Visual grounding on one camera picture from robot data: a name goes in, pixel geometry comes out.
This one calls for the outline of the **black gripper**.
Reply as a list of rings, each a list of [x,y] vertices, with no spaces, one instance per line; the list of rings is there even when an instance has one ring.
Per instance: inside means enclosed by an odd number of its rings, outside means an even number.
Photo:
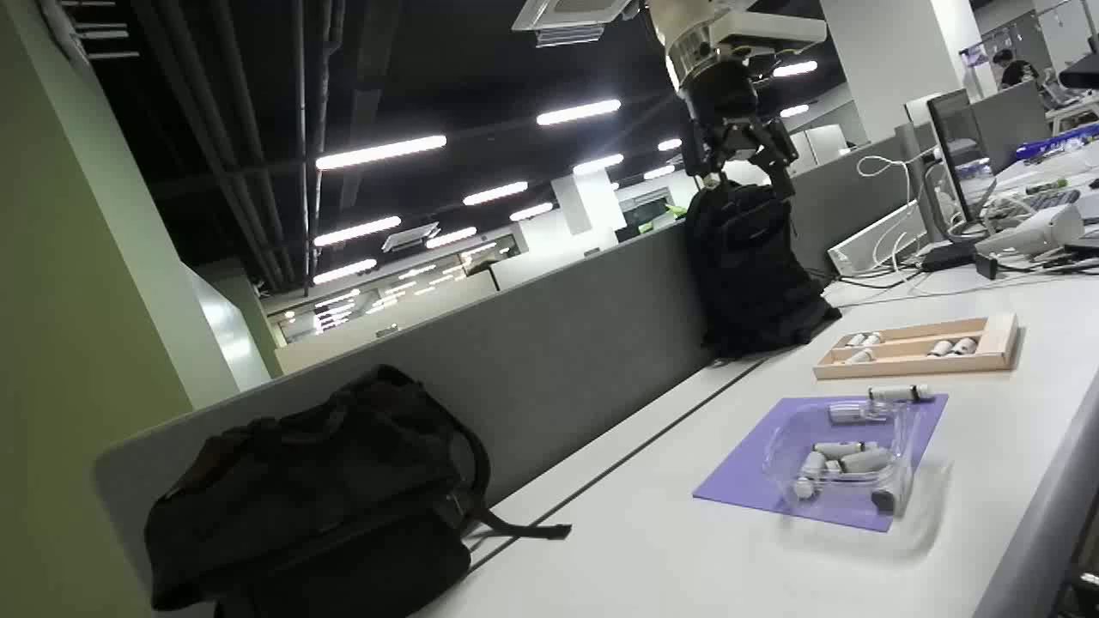
[[[691,176],[723,176],[732,157],[745,157],[776,195],[795,194],[797,148],[779,121],[772,70],[772,55],[716,58],[683,82],[691,110],[683,161]]]

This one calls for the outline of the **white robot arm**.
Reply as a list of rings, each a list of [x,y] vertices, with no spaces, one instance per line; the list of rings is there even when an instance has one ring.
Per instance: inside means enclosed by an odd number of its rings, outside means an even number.
[[[755,164],[776,195],[790,195],[797,148],[772,93],[776,70],[829,38],[817,16],[755,12],[755,0],[643,0],[667,72],[687,105],[683,161],[691,176],[724,176],[732,157]]]

